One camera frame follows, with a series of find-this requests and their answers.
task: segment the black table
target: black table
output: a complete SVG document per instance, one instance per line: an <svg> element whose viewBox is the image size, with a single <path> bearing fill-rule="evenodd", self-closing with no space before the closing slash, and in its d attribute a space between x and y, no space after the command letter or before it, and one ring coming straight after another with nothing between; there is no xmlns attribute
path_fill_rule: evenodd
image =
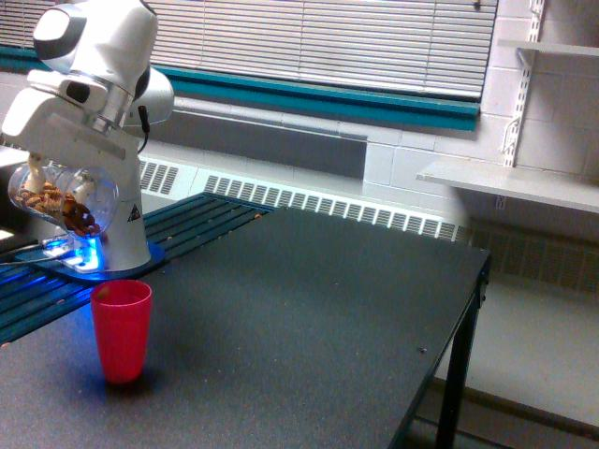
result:
<svg viewBox="0 0 599 449"><path fill-rule="evenodd" d="M389 447L455 335L450 447L489 254L278 210L144 278L146 370L104 384L89 306L0 351L0 445Z"/></svg>

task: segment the red cup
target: red cup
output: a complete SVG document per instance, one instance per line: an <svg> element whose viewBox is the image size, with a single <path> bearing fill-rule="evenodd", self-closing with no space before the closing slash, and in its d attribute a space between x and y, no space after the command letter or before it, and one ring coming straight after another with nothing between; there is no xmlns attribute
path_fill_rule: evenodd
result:
<svg viewBox="0 0 599 449"><path fill-rule="evenodd" d="M143 368L152 311L152 288L140 281L99 284L92 291L95 342L104 377L125 384Z"/></svg>

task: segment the window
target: window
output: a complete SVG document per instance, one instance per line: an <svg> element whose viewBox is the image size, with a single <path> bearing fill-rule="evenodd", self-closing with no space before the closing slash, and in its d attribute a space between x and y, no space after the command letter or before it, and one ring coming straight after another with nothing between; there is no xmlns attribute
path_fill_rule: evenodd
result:
<svg viewBox="0 0 599 449"><path fill-rule="evenodd" d="M355 105L362 98L387 109L416 108L411 95L426 113L442 105L438 98L477 105L497 2L147 0L160 21L152 62L175 87L211 84L198 92L220 98L250 86L253 93L240 98L255 99L256 91L310 96L312 89L318 101L328 95ZM31 48L37 19L53 3L0 0L0 46ZM441 110L441 123L461 121L446 120L451 114L474 123L477 106L456 103Z"/></svg>
<svg viewBox="0 0 599 449"><path fill-rule="evenodd" d="M480 98L497 0L150 0L156 63Z"/></svg>

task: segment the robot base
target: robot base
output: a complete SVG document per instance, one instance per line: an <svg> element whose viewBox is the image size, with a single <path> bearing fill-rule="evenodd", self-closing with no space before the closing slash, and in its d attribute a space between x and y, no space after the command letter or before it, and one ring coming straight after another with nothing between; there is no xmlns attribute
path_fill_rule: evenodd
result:
<svg viewBox="0 0 599 449"><path fill-rule="evenodd" d="M44 250L36 250L28 253L21 253L16 258L21 261L36 260L48 256L61 255L71 252L71 255L61 260L51 260L48 262L38 262L32 265L49 271L57 276L70 279L72 281L96 284L115 279L136 279L150 271L162 266L165 262L164 250L154 243L148 242L150 250L150 260L144 265L126 269L123 271L102 271L100 262L97 260L94 245L85 249L73 250L67 240L53 240L45 243Z"/></svg>

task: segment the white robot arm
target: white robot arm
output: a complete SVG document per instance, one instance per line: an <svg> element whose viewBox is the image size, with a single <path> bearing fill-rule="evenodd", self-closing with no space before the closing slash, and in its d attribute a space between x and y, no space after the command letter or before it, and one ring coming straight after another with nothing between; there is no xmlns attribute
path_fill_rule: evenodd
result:
<svg viewBox="0 0 599 449"><path fill-rule="evenodd" d="M89 239L99 245L103 262L73 265L79 271L124 271L150 259L140 219L139 140L123 127L148 131L172 111L170 83L149 66L157 24L142 0L51 7L34 45L54 71L29 73L29 87L2 125L5 141L31 153L29 167L11 180L13 203L62 226L75 247ZM44 166L46 159L65 168Z"/></svg>

